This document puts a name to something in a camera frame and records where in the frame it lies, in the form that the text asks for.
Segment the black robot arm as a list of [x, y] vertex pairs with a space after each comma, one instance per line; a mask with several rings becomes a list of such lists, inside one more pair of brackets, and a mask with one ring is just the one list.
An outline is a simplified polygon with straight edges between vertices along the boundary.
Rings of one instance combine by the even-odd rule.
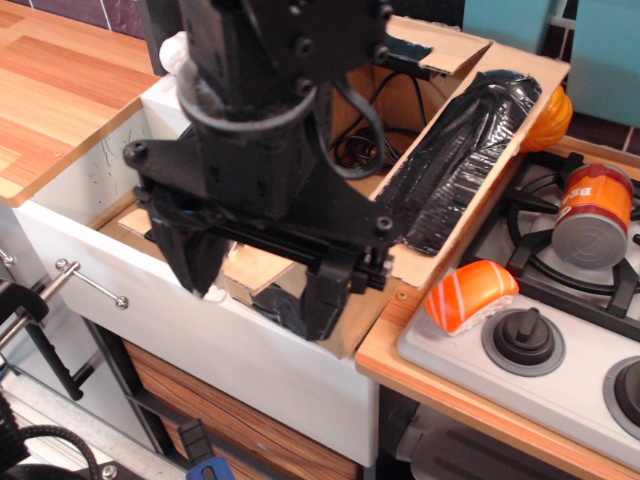
[[307, 268], [297, 333], [328, 338], [348, 298], [383, 289], [400, 223], [352, 182], [384, 164], [384, 127], [349, 84], [386, 59], [385, 1], [184, 1], [176, 80], [193, 133], [124, 150], [152, 237], [196, 296], [233, 243]]

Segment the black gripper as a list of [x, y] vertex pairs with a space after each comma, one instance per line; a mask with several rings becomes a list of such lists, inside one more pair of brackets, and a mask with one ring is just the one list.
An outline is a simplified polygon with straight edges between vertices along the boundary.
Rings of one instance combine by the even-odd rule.
[[360, 169], [335, 164], [316, 91], [248, 109], [202, 89], [179, 98], [190, 136], [136, 140], [124, 151], [167, 264], [202, 298], [232, 242], [303, 263], [304, 338], [328, 339], [351, 292], [386, 284], [394, 220], [352, 187], [383, 156]]

